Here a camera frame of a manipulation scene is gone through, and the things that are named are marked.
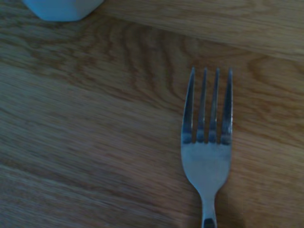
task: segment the fork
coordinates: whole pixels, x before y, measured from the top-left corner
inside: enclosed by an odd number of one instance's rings
[[[232,69],[229,70],[224,101],[220,143],[217,143],[217,103],[219,69],[216,70],[211,104],[209,134],[205,136],[207,69],[204,69],[199,119],[195,143],[192,142],[192,118],[195,69],[190,75],[181,127],[181,160],[185,174],[198,191],[203,205],[202,228],[217,228],[214,201],[230,170],[232,144]]]

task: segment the white ceramic object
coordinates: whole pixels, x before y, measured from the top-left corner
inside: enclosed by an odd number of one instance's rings
[[[48,21],[81,20],[104,0],[23,0],[39,18]]]

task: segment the silver fork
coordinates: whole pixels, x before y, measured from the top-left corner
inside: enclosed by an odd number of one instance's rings
[[[199,192],[202,200],[203,215],[201,227],[216,228],[217,221],[214,200],[218,190],[226,182],[231,163],[232,70],[229,70],[228,75],[220,144],[217,144],[219,69],[216,70],[214,81],[208,143],[204,143],[207,69],[204,70],[202,83],[196,141],[192,143],[194,75],[195,69],[193,68],[189,80],[181,128],[181,160],[188,180]]]

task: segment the fork head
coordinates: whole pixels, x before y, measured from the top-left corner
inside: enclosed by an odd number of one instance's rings
[[[225,183],[230,170],[232,143],[232,70],[229,70],[228,75],[219,144],[217,143],[219,69],[216,70],[209,134],[207,137],[204,134],[207,69],[204,70],[196,140],[195,143],[192,143],[194,75],[195,69],[193,68],[188,85],[181,128],[181,158],[187,178],[197,189],[203,200],[204,198],[215,197],[217,191]]]

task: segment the fork handle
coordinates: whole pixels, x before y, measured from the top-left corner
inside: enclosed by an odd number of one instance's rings
[[[214,208],[214,198],[203,199],[202,228],[217,228],[217,219]]]

